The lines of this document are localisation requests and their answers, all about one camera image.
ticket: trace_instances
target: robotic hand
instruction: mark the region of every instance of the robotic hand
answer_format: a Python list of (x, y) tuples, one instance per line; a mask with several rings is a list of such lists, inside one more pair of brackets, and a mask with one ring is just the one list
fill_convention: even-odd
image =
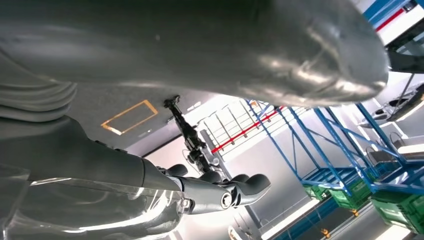
[(87, 138), (74, 119), (0, 118), (2, 239), (132, 240), (172, 231), (184, 214), (249, 205), (266, 176), (216, 182), (215, 171), (183, 177), (184, 166), (151, 162)]

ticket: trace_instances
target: screw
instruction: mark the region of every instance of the screw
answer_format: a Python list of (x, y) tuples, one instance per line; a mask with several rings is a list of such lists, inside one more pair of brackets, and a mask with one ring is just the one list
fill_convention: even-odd
[(183, 208), (188, 208), (189, 206), (190, 206), (190, 200), (185, 199), (182, 201)]
[(231, 194), (229, 192), (224, 193), (222, 195), (222, 198), (221, 198), (221, 207), (223, 209), (229, 208), (231, 206), (232, 200), (233, 199), (232, 199)]

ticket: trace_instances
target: factory floor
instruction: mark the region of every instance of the factory floor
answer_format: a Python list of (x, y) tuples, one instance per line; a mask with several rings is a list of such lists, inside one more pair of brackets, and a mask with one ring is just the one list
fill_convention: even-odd
[[(386, 225), (372, 204), (359, 211), (358, 217), (350, 217), (338, 228), (331, 231), (332, 240), (362, 239), (375, 240), (391, 226)], [(410, 233), (402, 240), (424, 240), (424, 235)]]

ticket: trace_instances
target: robotic arm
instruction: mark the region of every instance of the robotic arm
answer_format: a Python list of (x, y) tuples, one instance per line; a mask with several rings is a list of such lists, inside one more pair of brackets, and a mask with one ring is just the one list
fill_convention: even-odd
[(187, 156), (188, 161), (191, 164), (196, 164), (197, 168), (202, 173), (212, 171), (211, 166), (203, 154), (204, 151), (208, 151), (206, 143), (204, 143), (198, 136), (198, 132), (184, 119), (177, 103), (180, 101), (180, 96), (175, 96), (171, 99), (167, 99), (164, 102), (164, 107), (172, 112), (175, 119), (175, 123), (179, 128), (182, 136), (185, 140), (185, 146), (190, 152)]
[[(171, 231), (181, 214), (260, 199), (270, 187), (263, 175), (218, 183), (170, 176), (88, 139), (66, 113), (76, 83), (305, 107), (376, 96), (388, 78), (383, 44), (350, 1), (325, 2), (2, 0), (2, 238), (134, 240)], [(175, 102), (167, 107), (191, 161), (212, 172), (196, 131)]]

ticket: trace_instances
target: white wall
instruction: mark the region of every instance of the white wall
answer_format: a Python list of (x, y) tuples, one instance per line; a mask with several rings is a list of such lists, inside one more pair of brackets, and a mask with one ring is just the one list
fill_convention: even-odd
[(183, 164), (187, 167), (188, 174), (186, 177), (199, 177), (200, 174), (195, 168), (185, 159), (187, 157), (188, 150), (184, 144), (184, 138), (181, 136), (176, 140), (168, 143), (161, 147), (157, 151), (149, 154), (145, 158), (152, 162), (154, 165), (162, 168), (170, 168), (176, 164)]

